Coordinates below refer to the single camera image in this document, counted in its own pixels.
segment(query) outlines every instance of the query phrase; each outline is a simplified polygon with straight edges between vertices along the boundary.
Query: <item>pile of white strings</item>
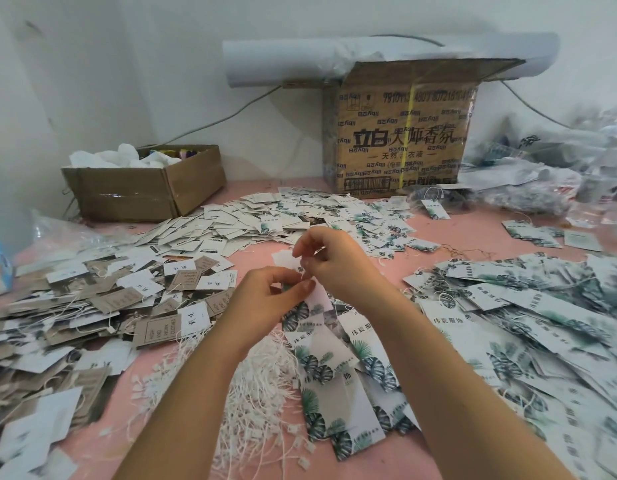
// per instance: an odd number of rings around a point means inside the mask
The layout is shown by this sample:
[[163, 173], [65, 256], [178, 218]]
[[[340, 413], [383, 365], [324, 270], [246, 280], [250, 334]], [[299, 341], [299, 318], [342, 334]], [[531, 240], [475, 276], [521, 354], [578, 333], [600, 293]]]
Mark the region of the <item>pile of white strings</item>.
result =
[[[154, 367], [155, 372], [143, 378], [147, 400], [142, 412], [155, 410], [187, 357], [209, 330], [181, 340], [178, 348]], [[231, 472], [257, 457], [262, 462], [267, 440], [282, 432], [286, 399], [298, 397], [292, 389], [297, 367], [297, 359], [285, 346], [280, 330], [273, 330], [250, 350], [238, 365], [229, 387], [213, 470]]]

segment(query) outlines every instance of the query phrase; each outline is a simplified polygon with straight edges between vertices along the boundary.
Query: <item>packing tape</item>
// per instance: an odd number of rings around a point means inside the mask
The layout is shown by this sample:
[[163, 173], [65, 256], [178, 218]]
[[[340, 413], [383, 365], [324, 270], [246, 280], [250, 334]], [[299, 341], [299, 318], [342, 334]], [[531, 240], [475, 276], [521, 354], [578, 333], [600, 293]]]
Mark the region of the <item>packing tape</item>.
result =
[[415, 82], [411, 84], [411, 93], [408, 96], [408, 115], [406, 116], [406, 128], [404, 129], [404, 138], [406, 139], [404, 151], [402, 152], [402, 163], [399, 167], [399, 185], [398, 189], [404, 185], [404, 165], [406, 164], [406, 154], [408, 153], [408, 139], [411, 137], [407, 134], [411, 127], [411, 112], [413, 111], [413, 99], [415, 98]]

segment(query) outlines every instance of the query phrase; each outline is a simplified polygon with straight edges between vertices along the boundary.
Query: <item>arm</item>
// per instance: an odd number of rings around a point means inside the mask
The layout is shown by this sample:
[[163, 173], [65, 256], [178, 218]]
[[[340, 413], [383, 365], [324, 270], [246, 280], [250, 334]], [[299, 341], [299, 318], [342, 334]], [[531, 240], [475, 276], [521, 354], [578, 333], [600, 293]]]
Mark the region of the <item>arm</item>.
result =
[[[249, 271], [229, 306], [171, 383], [114, 480], [206, 478], [229, 385], [240, 361], [283, 314], [304, 300], [313, 281], [283, 267]], [[295, 284], [284, 293], [273, 283]]]
[[572, 480], [346, 233], [312, 228], [293, 254], [326, 290], [371, 322], [445, 480]]

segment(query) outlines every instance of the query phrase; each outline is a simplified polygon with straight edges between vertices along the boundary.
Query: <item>left hand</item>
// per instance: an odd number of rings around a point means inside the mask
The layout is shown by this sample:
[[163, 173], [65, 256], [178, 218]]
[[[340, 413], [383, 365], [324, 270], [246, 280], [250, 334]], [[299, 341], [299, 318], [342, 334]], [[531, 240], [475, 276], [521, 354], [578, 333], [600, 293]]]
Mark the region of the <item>left hand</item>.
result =
[[[281, 292], [273, 283], [295, 285]], [[218, 319], [212, 334], [222, 335], [223, 341], [236, 344], [241, 358], [277, 325], [286, 312], [313, 291], [313, 280], [287, 267], [267, 266], [252, 269], [236, 288], [229, 306]]]

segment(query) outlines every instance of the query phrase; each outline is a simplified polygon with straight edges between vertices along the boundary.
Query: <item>brown cardboard box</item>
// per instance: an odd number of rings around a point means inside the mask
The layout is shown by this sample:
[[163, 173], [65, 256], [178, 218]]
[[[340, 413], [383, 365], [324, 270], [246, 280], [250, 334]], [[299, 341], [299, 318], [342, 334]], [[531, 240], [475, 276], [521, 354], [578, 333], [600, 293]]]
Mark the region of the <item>brown cardboard box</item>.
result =
[[[166, 168], [63, 168], [82, 217], [91, 221], [159, 222], [185, 216], [226, 184], [216, 144], [161, 146], [197, 150]], [[140, 150], [143, 157], [148, 150]]]
[[323, 91], [324, 177], [333, 192], [385, 197], [455, 183], [477, 87], [519, 59], [356, 63]]

